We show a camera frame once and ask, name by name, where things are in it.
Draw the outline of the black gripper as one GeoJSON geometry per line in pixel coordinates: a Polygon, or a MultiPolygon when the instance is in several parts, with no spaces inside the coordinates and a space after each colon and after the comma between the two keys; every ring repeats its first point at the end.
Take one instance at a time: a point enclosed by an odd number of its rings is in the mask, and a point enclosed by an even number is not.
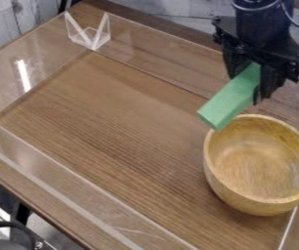
{"type": "Polygon", "coordinates": [[[241,14],[211,19],[211,40],[221,47],[226,73],[233,79],[251,66],[255,70],[253,104],[269,99],[285,80],[299,81],[299,44],[283,17],[241,14]]]}

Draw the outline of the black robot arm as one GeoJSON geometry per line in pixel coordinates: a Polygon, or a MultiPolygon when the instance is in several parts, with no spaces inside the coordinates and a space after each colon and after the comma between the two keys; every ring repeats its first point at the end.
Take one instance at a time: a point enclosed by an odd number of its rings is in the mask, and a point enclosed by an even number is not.
{"type": "Polygon", "coordinates": [[[286,80],[299,82],[299,44],[290,35],[294,0],[230,0],[234,16],[215,16],[211,40],[221,46],[227,76],[254,63],[259,83],[251,103],[269,99],[286,80]]]}

